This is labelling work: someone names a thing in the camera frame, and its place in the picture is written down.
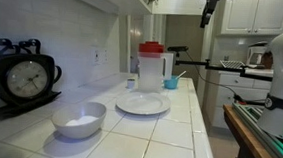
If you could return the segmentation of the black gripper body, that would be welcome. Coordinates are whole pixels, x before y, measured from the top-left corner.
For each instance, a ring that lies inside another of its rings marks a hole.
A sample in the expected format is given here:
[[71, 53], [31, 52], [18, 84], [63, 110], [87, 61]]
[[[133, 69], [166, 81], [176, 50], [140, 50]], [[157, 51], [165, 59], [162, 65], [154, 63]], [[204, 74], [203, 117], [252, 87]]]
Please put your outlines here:
[[205, 8], [202, 11], [201, 28], [204, 28], [209, 23], [218, 1], [219, 0], [206, 0]]

